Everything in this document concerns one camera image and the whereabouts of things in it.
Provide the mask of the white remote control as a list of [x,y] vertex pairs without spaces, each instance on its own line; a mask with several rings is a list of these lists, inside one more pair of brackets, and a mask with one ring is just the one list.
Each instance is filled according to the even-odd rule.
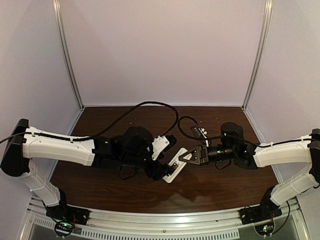
[[182,147],[172,158],[172,160],[169,162],[169,166],[173,167],[173,173],[170,173],[169,175],[165,175],[162,179],[168,183],[171,184],[174,179],[179,175],[181,170],[186,166],[186,162],[180,161],[179,157],[183,154],[185,154],[188,150],[184,147]]

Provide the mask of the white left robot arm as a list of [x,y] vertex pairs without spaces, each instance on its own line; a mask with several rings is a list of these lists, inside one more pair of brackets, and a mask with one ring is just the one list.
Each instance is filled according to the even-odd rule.
[[102,136],[76,137],[54,134],[29,126],[20,119],[7,143],[1,170],[11,177],[22,178],[44,205],[49,208],[66,207],[64,193],[52,185],[38,170],[34,158],[72,162],[87,167],[143,169],[155,181],[170,175],[174,169],[160,163],[159,155],[169,147],[166,136],[153,138],[143,127],[129,127],[124,134],[111,138]]

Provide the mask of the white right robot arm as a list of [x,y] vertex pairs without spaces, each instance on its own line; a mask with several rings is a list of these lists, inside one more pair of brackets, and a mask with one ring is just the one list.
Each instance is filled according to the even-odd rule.
[[179,160],[198,166],[209,163],[233,161],[245,170],[256,170],[271,165],[306,163],[306,166],[291,178],[269,188],[260,206],[263,209],[278,209],[287,200],[320,185],[320,130],[315,128],[309,135],[296,139],[252,143],[244,139],[243,128],[226,122],[220,127],[220,144],[216,146],[197,145],[179,156]]

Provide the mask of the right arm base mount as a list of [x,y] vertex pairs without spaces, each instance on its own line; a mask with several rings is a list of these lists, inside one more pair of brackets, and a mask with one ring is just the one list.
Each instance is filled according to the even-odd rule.
[[282,215],[280,207],[271,201],[271,192],[272,188],[269,188],[263,195],[259,205],[246,206],[238,211],[243,225],[267,221],[254,226],[257,234],[263,237],[273,234],[275,231],[274,218]]

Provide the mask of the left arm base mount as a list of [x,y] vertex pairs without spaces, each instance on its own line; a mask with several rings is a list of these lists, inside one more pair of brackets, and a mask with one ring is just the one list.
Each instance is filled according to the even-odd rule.
[[85,226],[88,222],[90,210],[67,205],[63,207],[57,206],[44,206],[46,215],[50,217],[55,225],[53,231],[60,238],[70,236],[76,228],[76,225]]

